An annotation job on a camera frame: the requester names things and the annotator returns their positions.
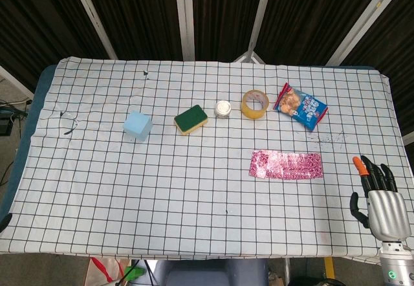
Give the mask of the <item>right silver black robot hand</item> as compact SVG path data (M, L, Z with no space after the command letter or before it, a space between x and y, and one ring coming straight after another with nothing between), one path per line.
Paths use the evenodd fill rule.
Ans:
M406 240L411 236L408 212L392 171L385 164L377 166L364 155L353 157L353 164L360 176L367 214L360 211L359 195L354 192L349 201L351 215L379 241Z

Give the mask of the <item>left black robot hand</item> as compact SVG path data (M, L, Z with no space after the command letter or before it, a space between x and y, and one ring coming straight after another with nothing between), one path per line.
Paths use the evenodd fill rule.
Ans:
M6 229L12 219L12 214L6 214L0 222L0 233Z

